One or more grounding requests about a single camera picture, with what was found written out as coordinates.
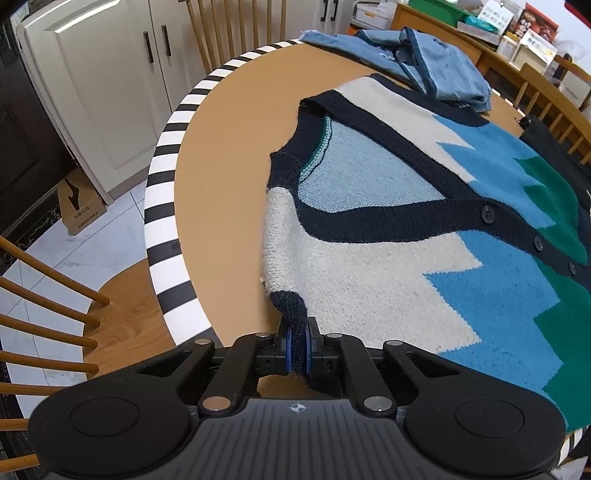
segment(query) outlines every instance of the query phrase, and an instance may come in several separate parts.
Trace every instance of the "metal screw cap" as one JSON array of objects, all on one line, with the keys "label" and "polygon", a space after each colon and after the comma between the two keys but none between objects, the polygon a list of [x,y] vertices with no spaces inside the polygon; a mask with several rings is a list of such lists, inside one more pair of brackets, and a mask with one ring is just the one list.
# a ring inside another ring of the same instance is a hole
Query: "metal screw cap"
[{"label": "metal screw cap", "polygon": [[226,397],[208,397],[202,402],[203,408],[209,411],[222,411],[232,405],[232,402]]},{"label": "metal screw cap", "polygon": [[392,407],[392,400],[379,395],[368,397],[363,401],[365,408],[371,411],[384,411]]}]

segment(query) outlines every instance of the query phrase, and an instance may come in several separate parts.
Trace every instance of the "cardboard box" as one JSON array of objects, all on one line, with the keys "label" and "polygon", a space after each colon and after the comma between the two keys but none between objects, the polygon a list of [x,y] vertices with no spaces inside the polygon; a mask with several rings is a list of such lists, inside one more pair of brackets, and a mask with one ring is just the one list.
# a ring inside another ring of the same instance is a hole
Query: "cardboard box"
[{"label": "cardboard box", "polygon": [[57,186],[61,219],[70,235],[77,235],[107,211],[90,180],[77,168]]},{"label": "cardboard box", "polygon": [[577,77],[573,72],[567,72],[560,82],[558,90],[573,102],[576,108],[580,108],[583,102],[589,97],[591,85]]}]

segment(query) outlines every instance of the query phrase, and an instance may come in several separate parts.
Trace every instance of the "black cabinet handle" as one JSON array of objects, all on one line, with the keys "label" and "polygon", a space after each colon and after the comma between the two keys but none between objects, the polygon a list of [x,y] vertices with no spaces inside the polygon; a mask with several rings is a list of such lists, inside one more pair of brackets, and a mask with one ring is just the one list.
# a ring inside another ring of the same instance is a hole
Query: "black cabinet handle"
[{"label": "black cabinet handle", "polygon": [[324,0],[324,15],[322,15],[322,17],[320,17],[321,22],[326,22],[326,11],[328,10],[328,7],[329,7],[329,0]]},{"label": "black cabinet handle", "polygon": [[164,37],[164,47],[166,48],[166,56],[170,57],[172,53],[170,53],[170,42],[168,40],[168,28],[166,28],[166,25],[162,25],[162,36]]},{"label": "black cabinet handle", "polygon": [[154,55],[152,55],[152,45],[150,45],[150,37],[148,32],[144,32],[144,41],[146,42],[146,48],[148,49],[148,60],[150,63],[154,63]]},{"label": "black cabinet handle", "polygon": [[339,0],[334,0],[333,3],[335,5],[335,9],[333,10],[333,16],[330,17],[330,21],[331,22],[334,22],[336,20],[336,11],[337,11],[337,9],[339,7]]}]

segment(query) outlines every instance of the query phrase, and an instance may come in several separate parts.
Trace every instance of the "black and white striped edge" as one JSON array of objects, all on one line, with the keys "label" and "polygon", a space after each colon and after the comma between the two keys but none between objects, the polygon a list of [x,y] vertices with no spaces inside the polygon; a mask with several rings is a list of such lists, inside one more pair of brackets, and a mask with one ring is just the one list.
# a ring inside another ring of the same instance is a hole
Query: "black and white striped edge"
[{"label": "black and white striped edge", "polygon": [[160,135],[145,192],[144,236],[152,284],[176,345],[199,334],[219,344],[189,279],[178,240],[174,216],[174,173],[184,134],[199,105],[225,77],[265,53],[298,43],[301,41],[288,40],[257,48],[214,70],[181,101]]}]

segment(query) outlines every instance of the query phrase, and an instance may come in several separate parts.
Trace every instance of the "blue zigzag pattern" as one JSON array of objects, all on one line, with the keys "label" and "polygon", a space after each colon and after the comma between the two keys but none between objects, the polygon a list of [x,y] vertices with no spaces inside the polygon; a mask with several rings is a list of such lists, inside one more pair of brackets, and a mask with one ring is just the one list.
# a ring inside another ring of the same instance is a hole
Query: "blue zigzag pattern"
[{"label": "blue zigzag pattern", "polygon": [[561,367],[534,319],[559,302],[530,254],[484,232],[458,232],[480,268],[425,277],[480,337],[481,342],[440,355],[533,390]]},{"label": "blue zigzag pattern", "polygon": [[540,185],[540,182],[529,176],[515,160],[537,156],[534,150],[493,123],[468,127],[438,115],[435,118],[473,147],[440,142],[476,179],[468,184],[470,188],[483,197],[512,206],[534,228],[554,225],[552,218],[525,192],[525,187]]}]

